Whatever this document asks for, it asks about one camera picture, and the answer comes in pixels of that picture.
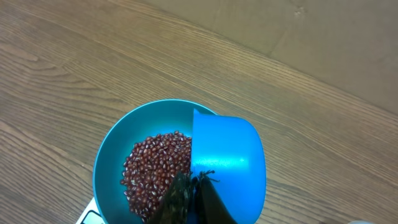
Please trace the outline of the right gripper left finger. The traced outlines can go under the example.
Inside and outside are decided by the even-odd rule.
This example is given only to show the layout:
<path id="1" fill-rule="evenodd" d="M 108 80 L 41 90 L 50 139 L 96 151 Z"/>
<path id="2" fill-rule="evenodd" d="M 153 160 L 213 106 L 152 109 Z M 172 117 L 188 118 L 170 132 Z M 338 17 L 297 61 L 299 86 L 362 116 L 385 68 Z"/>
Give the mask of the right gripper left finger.
<path id="1" fill-rule="evenodd" d="M 192 172 L 178 172 L 147 224 L 186 224 L 193 198 Z"/>

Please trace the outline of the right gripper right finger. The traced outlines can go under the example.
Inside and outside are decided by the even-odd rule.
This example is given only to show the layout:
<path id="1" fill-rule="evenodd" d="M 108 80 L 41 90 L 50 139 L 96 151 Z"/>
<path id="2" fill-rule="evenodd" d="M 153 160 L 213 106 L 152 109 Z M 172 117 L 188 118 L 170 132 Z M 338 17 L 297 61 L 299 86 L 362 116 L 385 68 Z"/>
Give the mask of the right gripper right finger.
<path id="1" fill-rule="evenodd" d="M 213 170 L 201 171 L 195 186 L 195 213 L 200 224 L 237 224 L 232 218 L 208 175 Z"/>

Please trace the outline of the blue plastic measuring scoop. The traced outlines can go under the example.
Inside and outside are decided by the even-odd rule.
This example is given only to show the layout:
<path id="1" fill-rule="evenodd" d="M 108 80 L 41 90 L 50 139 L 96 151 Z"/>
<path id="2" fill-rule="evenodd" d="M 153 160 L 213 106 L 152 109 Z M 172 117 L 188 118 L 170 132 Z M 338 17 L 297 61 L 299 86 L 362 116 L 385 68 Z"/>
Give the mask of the blue plastic measuring scoop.
<path id="1" fill-rule="evenodd" d="M 193 111 L 191 170 L 213 170 L 215 190 L 237 223 L 255 223 L 266 194 L 261 139 L 245 119 Z"/>

